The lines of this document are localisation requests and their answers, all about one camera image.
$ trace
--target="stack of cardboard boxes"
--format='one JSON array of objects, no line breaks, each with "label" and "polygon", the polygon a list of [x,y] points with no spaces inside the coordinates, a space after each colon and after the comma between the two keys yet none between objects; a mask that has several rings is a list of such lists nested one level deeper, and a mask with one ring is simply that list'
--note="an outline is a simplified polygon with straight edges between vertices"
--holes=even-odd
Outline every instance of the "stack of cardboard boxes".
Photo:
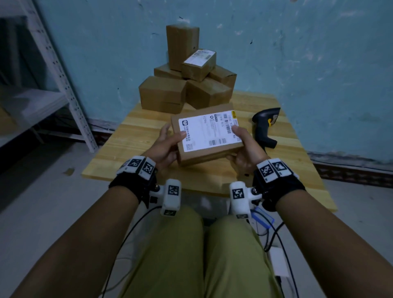
[{"label": "stack of cardboard boxes", "polygon": [[217,53],[199,49],[199,28],[167,26],[169,63],[140,86],[143,109],[178,114],[185,102],[196,109],[229,103],[236,74],[216,65]]}]

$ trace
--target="perforated metal post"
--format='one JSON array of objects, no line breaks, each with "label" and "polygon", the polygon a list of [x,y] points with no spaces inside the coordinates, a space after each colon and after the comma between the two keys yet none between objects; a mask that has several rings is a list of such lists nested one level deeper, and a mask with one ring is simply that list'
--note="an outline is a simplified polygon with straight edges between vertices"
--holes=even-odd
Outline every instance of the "perforated metal post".
[{"label": "perforated metal post", "polygon": [[79,106],[78,100],[70,86],[67,75],[63,70],[33,2],[31,0],[19,0],[19,3],[27,16],[28,30],[33,36],[47,67],[52,73],[59,91],[66,96],[69,102],[68,108],[70,109],[70,112],[82,133],[83,139],[85,140],[90,152],[95,152],[98,149],[97,143],[95,142],[90,127],[87,124],[81,107]]}]

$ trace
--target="barcode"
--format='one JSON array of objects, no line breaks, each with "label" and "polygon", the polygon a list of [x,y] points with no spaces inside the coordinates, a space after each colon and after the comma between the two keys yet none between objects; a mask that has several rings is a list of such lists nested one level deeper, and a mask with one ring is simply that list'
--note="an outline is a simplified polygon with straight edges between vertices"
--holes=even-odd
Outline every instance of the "barcode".
[{"label": "barcode", "polygon": [[224,114],[224,120],[225,120],[225,125],[226,125],[226,132],[229,134],[232,133],[231,127],[229,126],[229,123],[228,123],[228,115],[227,114]]},{"label": "barcode", "polygon": [[226,138],[209,141],[209,146],[216,146],[216,145],[223,145],[223,144],[226,144]]}]

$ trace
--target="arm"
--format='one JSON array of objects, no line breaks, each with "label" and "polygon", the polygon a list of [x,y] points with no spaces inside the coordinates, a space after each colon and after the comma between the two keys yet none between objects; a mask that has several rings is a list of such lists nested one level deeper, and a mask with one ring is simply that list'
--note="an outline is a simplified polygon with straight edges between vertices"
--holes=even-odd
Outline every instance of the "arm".
[{"label": "arm", "polygon": [[[169,136],[169,126],[143,154],[159,170],[176,160],[175,145],[185,138],[185,133]],[[108,189],[44,253],[11,297],[98,297],[138,204],[128,188]]]},{"label": "arm", "polygon": [[[243,143],[227,158],[244,173],[269,156],[246,129],[233,126]],[[329,297],[393,297],[393,267],[310,194],[296,190],[276,204],[321,288]]]}]

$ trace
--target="hand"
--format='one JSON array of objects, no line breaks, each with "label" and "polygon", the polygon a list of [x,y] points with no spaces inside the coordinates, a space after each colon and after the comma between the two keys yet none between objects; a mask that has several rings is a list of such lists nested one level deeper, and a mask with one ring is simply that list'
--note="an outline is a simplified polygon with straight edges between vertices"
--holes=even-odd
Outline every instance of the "hand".
[{"label": "hand", "polygon": [[244,147],[236,156],[228,155],[226,158],[235,163],[240,172],[252,174],[257,164],[270,157],[248,133],[247,129],[234,125],[232,126],[232,132],[243,141]]},{"label": "hand", "polygon": [[173,136],[169,135],[170,124],[165,124],[160,131],[160,136],[142,156],[150,157],[156,162],[158,170],[170,166],[177,158],[177,143],[181,142],[187,135],[185,131],[178,132]]}]

